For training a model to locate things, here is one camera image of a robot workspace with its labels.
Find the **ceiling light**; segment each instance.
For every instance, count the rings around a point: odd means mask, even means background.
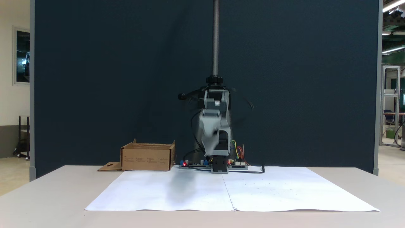
[[[405,32],[393,32],[393,35],[401,35],[401,36],[405,36]]]
[[[405,48],[405,47],[394,47],[394,48],[391,48],[391,49],[388,49],[388,50],[385,50],[385,51],[381,52],[381,54],[385,54],[385,53],[388,53],[388,52],[393,52],[393,51],[401,50],[401,49],[404,49],[404,48]]]
[[[385,13],[385,12],[387,12],[388,10],[399,6],[399,5],[402,4],[402,3],[405,3],[405,0],[398,0],[398,1],[396,1],[396,2],[387,4],[387,5],[384,6],[384,8],[382,9],[382,12]]]

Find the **window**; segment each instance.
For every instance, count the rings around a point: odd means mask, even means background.
[[[30,31],[13,27],[13,84],[30,84]]]

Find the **white table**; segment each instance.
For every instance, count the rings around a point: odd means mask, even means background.
[[[310,169],[381,212],[85,211],[121,174],[97,172],[98,168],[64,166],[1,196],[0,227],[224,228],[231,221],[246,228],[405,227],[405,187],[356,168]],[[215,225],[209,219],[213,217]],[[191,225],[190,221],[200,223]]]

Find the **cardboard box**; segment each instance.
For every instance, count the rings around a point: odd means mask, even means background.
[[[169,171],[175,159],[175,141],[172,144],[133,142],[121,147],[120,162],[109,162],[99,171]]]

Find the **white paper sheet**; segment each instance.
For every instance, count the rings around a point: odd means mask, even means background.
[[[260,167],[249,167],[259,171]],[[88,211],[379,211],[307,168],[266,167],[264,174],[179,169],[123,172]]]
[[[222,175],[173,167],[169,172],[125,171],[88,211],[233,211]]]
[[[264,174],[229,173],[223,178],[238,211],[379,211],[307,168],[266,167]]]

